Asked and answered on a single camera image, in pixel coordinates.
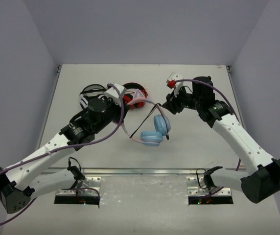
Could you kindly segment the pink blue cat-ear headphones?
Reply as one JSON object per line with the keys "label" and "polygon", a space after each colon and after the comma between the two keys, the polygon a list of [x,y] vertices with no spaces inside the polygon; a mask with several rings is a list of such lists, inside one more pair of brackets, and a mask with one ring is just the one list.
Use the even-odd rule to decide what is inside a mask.
{"label": "pink blue cat-ear headphones", "polygon": [[160,114],[155,115],[153,117],[155,130],[154,131],[142,131],[140,133],[140,138],[137,139],[134,137],[134,135],[138,131],[138,129],[136,129],[132,134],[130,134],[130,133],[128,133],[124,123],[121,124],[121,127],[122,127],[123,131],[125,132],[125,134],[133,141],[141,143],[146,146],[159,146],[160,143],[163,141],[164,137],[166,137],[167,140],[169,139],[169,132],[171,130],[170,121],[169,121],[168,117],[165,115],[164,111],[162,110],[162,105],[160,103],[155,103],[148,98],[138,98],[138,99],[135,99],[135,100],[127,103],[127,105],[129,105],[131,107],[132,105],[140,104],[142,102],[152,104],[153,107],[152,107],[150,113],[147,115],[147,117],[140,124],[138,129],[153,114],[153,112],[155,110],[158,110],[160,112]]}

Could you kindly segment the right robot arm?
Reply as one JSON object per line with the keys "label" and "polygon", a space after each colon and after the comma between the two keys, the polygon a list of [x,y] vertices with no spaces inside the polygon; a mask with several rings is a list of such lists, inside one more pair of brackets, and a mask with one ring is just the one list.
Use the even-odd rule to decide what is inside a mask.
{"label": "right robot arm", "polygon": [[218,100],[222,92],[213,86],[210,76],[191,80],[192,90],[186,92],[186,79],[172,73],[166,85],[172,92],[166,96],[163,108],[172,114],[184,108],[196,110],[199,118],[218,133],[239,157],[245,171],[227,170],[221,166],[208,169],[203,174],[204,189],[213,195],[214,189],[224,187],[238,190],[257,204],[280,191],[280,159],[265,151],[239,123],[227,98]]}

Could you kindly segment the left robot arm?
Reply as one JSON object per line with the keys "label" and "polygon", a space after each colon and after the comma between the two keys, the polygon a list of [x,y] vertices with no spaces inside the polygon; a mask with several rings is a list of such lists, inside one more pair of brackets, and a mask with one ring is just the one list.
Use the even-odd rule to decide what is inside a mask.
{"label": "left robot arm", "polygon": [[8,214],[23,210],[35,198],[59,189],[76,186],[85,176],[79,168],[67,168],[50,176],[42,173],[60,159],[81,148],[105,141],[112,134],[95,140],[96,134],[114,122],[121,125],[125,103],[121,97],[93,98],[54,137],[20,162],[0,166],[0,201]]}

